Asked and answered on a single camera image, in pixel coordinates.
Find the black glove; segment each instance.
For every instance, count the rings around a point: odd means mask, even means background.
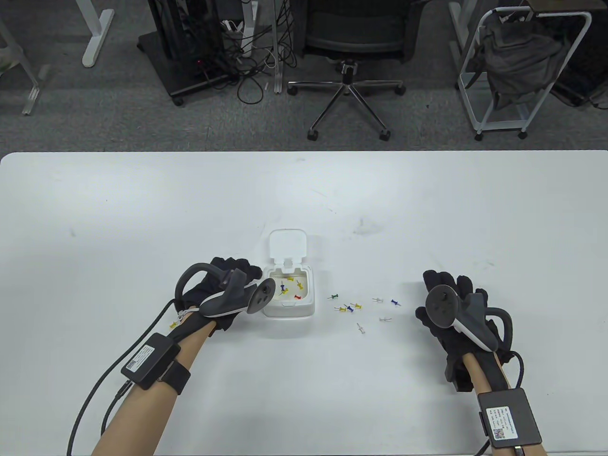
[[[247,274],[247,283],[262,277],[262,270],[257,266],[251,266],[249,262],[243,258],[240,258],[239,260],[228,258],[225,260],[220,257],[215,257],[211,261],[211,264],[224,271],[228,271],[230,269],[240,269]],[[175,310],[180,312],[192,306],[199,307],[205,299],[212,294],[219,293],[220,291],[222,291],[222,289],[219,287],[219,280],[211,274],[207,274],[198,285],[184,293],[181,302],[175,303]],[[230,314],[223,317],[214,318],[213,320],[205,318],[205,320],[208,320],[208,322],[215,321],[216,329],[225,331],[230,328],[237,315],[238,314]]]
[[[437,285],[448,285],[456,291],[462,300],[464,300],[468,294],[473,293],[473,284],[471,279],[464,275],[459,275],[455,282],[452,275],[448,272],[437,273],[435,271],[426,271],[423,274],[423,279],[427,291],[430,291]],[[475,293],[481,293],[481,295],[483,295],[483,302],[487,307],[488,293],[482,288],[477,288]],[[453,368],[450,375],[448,375],[448,372],[446,371],[446,378],[448,381],[456,382],[458,384],[457,389],[459,391],[471,391],[471,377],[469,376],[465,366],[462,364],[462,357],[467,353],[476,354],[484,352],[484,350],[464,334],[456,331],[456,329],[443,329],[436,326],[432,321],[430,321],[426,308],[423,306],[416,309],[416,318],[420,320],[424,326],[430,329],[430,333],[439,340],[441,346],[446,351],[448,368],[450,368],[450,366]],[[500,339],[496,324],[492,320],[486,320],[486,324],[499,340],[499,349],[496,351],[496,355],[500,363],[504,364],[509,362],[513,355],[509,350],[506,350],[502,346],[502,340]]]

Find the white plastic box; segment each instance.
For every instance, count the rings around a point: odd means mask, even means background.
[[[306,233],[297,229],[270,233],[274,265],[264,269],[265,278],[277,284],[274,298],[264,307],[268,317],[308,317],[314,314],[313,269],[302,264],[306,257]]]

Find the cable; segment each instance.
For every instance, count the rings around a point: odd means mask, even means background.
[[[110,367],[108,367],[108,369],[106,369],[106,371],[102,374],[102,376],[99,377],[99,380],[97,380],[97,382],[95,383],[95,386],[93,386],[91,392],[89,392],[89,395],[86,397],[85,403],[82,404],[82,407],[80,408],[80,411],[78,412],[78,416],[76,417],[76,421],[74,421],[74,426],[72,427],[72,432],[70,434],[70,438],[67,441],[66,456],[72,456],[72,448],[74,447],[74,439],[76,438],[76,431],[78,430],[78,426],[80,425],[80,420],[82,420],[82,417],[85,414],[86,408],[89,406],[91,399],[93,398],[93,396],[95,395],[95,393],[97,392],[99,387],[101,386],[102,382],[106,379],[106,377],[110,374],[110,372],[112,372],[116,368],[116,366],[118,366],[120,364],[120,362],[129,355],[129,353],[131,353],[135,348],[137,348],[137,346],[139,344],[141,344],[143,339],[150,333],[150,331],[152,331],[152,329],[154,329],[154,327],[161,320],[162,316],[165,314],[165,312],[167,312],[169,307],[171,307],[174,302],[175,302],[175,299],[171,299],[165,305],[165,307],[163,308],[161,313],[158,314],[158,316],[155,318],[155,320],[152,322],[152,324],[150,326],[148,326],[148,328],[143,332],[143,334],[141,336],[139,336],[138,340],[136,340],[135,343],[133,343],[133,345],[130,346],[126,352],[121,354],[120,357],[116,361],[114,361],[112,363],[112,365]]]
[[[523,358],[518,352],[514,350],[511,350],[509,353],[515,356],[515,358],[517,358],[517,361],[519,361],[519,375],[517,376],[517,383],[515,385],[515,388],[521,388],[523,381]],[[479,449],[477,453],[475,453],[474,456],[482,456],[482,454],[486,452],[489,446],[490,439],[487,439],[486,443],[483,444],[483,446]]]
[[[114,406],[116,405],[116,403],[120,400],[120,398],[122,396],[124,396],[128,390],[131,389],[132,386],[133,386],[133,382],[131,380],[127,380],[124,383],[124,385],[122,385],[120,387],[120,389],[116,393],[116,396],[114,396],[114,399],[110,403],[110,406],[108,407],[108,409],[106,411],[106,414],[103,416],[102,432],[101,432],[100,435],[103,435],[103,433],[106,432],[106,426],[108,425],[108,420],[110,418],[110,413],[112,413],[112,409],[114,408]]]

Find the forearm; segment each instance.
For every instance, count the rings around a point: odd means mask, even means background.
[[[465,364],[469,375],[471,376],[471,382],[473,383],[473,388],[475,388],[476,394],[481,393],[489,393],[492,391],[488,379],[486,375],[483,373],[481,366],[477,362],[477,359],[472,353],[468,353],[462,357],[462,360]],[[542,445],[531,445],[523,447],[526,456],[547,456],[547,452]],[[492,448],[493,456],[514,456],[515,452],[512,448]]]
[[[215,322],[211,322],[182,340],[176,360],[190,369],[214,327]],[[147,390],[133,386],[92,456],[152,456],[177,397],[177,392],[164,382],[155,382]]]

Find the gray bag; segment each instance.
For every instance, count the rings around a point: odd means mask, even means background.
[[[565,38],[555,40],[538,22],[491,22],[480,31],[466,88],[486,71],[494,109],[525,103],[557,79],[569,49]]]

